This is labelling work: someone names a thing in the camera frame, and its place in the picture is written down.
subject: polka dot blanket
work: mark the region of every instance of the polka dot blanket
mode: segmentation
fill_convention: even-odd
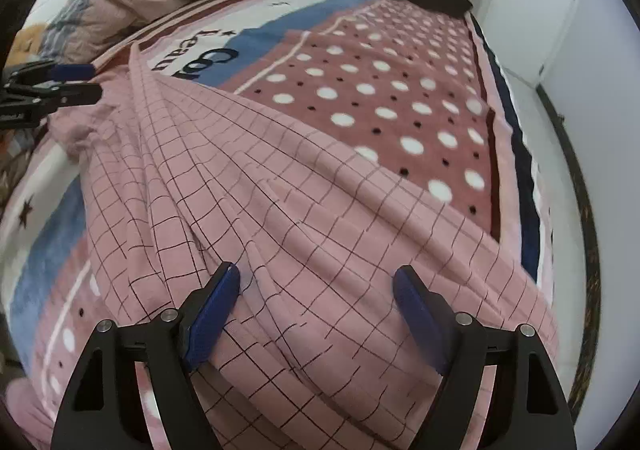
[[[51,419],[97,321],[179,306],[222,260],[241,294],[192,380],[224,448],[409,447],[440,378],[394,303],[403,264],[487,326],[534,325],[555,355],[536,283],[546,234],[527,270],[518,120],[479,28],[402,1],[311,1],[193,4],[98,60],[98,105],[52,116],[81,177],[68,176],[50,229],[80,203],[86,230],[39,310],[20,298],[29,277],[5,301],[14,336],[17,319],[38,318],[20,354]],[[60,147],[45,148],[36,156]],[[492,380],[488,369],[464,448]]]

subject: white polka dot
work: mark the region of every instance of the white polka dot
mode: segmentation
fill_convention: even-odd
[[[404,82],[399,82],[397,80],[391,82],[391,85],[393,85],[396,90],[402,91],[403,93],[409,90],[409,86],[407,84],[405,84]]]
[[[429,181],[429,192],[436,199],[445,203],[450,203],[453,200],[453,194],[451,188],[446,183],[439,181],[438,179],[432,179]]]
[[[378,107],[376,109],[376,114],[385,120],[394,120],[398,117],[394,110],[387,109],[386,107]]]
[[[433,91],[436,88],[436,82],[431,80],[431,78],[423,78],[420,80],[420,85],[428,91]]]
[[[482,139],[482,136],[480,136],[480,133],[475,130],[474,128],[469,128],[467,129],[468,133],[469,133],[469,137],[471,138],[471,141],[473,141],[474,143],[477,143],[478,145],[484,145],[484,140]]]
[[[337,112],[331,117],[331,121],[338,126],[352,126],[356,120],[353,119],[353,116],[348,114],[343,114],[341,112]]]
[[[338,97],[338,93],[331,87],[320,87],[316,94],[323,100],[335,100]]]
[[[460,109],[456,105],[452,104],[451,102],[448,102],[447,100],[443,100],[442,105],[449,112],[453,112],[454,114],[460,114]]]
[[[456,148],[458,146],[458,140],[453,134],[449,134],[448,132],[441,131],[438,133],[438,139],[440,143],[442,143],[447,148]]]
[[[375,67],[378,71],[382,71],[383,73],[391,70],[391,66],[388,63],[383,62],[382,60],[376,60],[375,62],[373,62],[373,67]]]
[[[371,94],[376,94],[376,88],[370,84],[359,84],[356,89],[361,94],[366,94],[370,96]]]
[[[369,148],[368,146],[357,146],[354,150],[362,157],[368,159],[370,162],[378,162],[378,153],[372,148]]]
[[[62,343],[70,353],[76,350],[76,337],[74,336],[73,331],[68,327],[62,331]]]
[[[55,376],[52,376],[50,378],[49,383],[51,384],[51,388],[53,389],[53,391],[57,395],[60,395],[60,392],[62,392],[62,387],[60,386],[60,382],[56,379]]]
[[[100,296],[100,288],[98,288],[98,282],[95,279],[95,275],[92,275],[89,279],[89,288],[95,296]]]
[[[273,101],[276,102],[277,104],[281,104],[281,105],[288,105],[288,104],[292,104],[294,101],[294,97],[291,96],[290,94],[276,94],[273,97]]]
[[[414,102],[412,105],[412,109],[415,110],[415,112],[417,112],[418,114],[431,114],[433,112],[430,106],[420,102]]]
[[[480,116],[480,114],[482,114],[482,103],[475,98],[470,98],[466,101],[466,108],[476,116]]]
[[[420,154],[424,153],[424,146],[415,138],[405,136],[400,138],[400,144],[402,145],[402,148],[404,148],[409,154],[412,154],[412,156],[420,156]]]
[[[146,409],[156,419],[160,419],[160,411],[158,410],[158,403],[152,390],[144,393],[143,401],[145,402]]]
[[[287,77],[285,75],[278,74],[278,73],[267,76],[267,81],[268,82],[273,82],[274,84],[283,82],[286,79],[287,79]]]
[[[466,170],[465,179],[471,188],[478,191],[484,190],[484,179],[482,179],[482,176],[475,170]]]

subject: pink checkered cloth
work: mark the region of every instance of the pink checkered cloth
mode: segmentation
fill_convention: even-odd
[[[211,365],[194,375],[225,448],[408,448],[439,377],[394,304],[403,264],[485,325],[532,324],[555,354],[529,275],[428,191],[275,109],[155,74],[137,46],[128,70],[100,81],[100,104],[62,109],[50,128],[79,156],[113,319],[180,306],[223,260],[241,272]],[[478,443],[485,378],[464,448]]]

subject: white wall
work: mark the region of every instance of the white wall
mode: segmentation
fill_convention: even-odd
[[[600,244],[602,323],[582,413],[592,450],[640,378],[640,31],[622,0],[580,0],[542,85],[584,172]]]

